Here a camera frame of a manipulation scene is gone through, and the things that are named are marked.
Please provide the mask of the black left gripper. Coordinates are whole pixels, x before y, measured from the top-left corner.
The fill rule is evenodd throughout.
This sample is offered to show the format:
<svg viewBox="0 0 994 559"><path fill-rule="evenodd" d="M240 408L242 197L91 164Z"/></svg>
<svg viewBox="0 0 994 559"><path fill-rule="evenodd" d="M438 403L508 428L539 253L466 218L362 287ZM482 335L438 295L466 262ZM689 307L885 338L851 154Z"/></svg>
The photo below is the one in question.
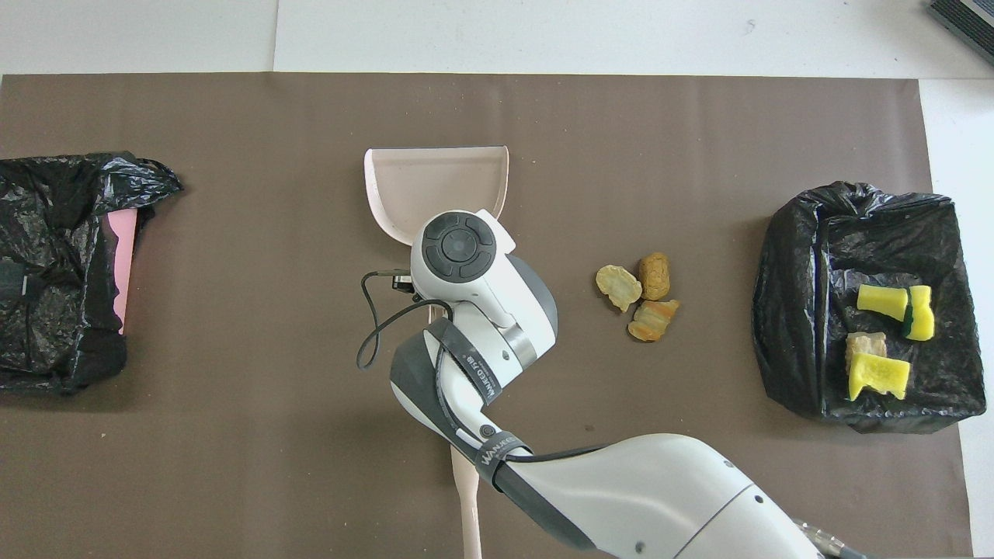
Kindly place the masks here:
<svg viewBox="0 0 994 559"><path fill-rule="evenodd" d="M40 277L21 262L1 262L1 302L34 302L40 297Z"/></svg>

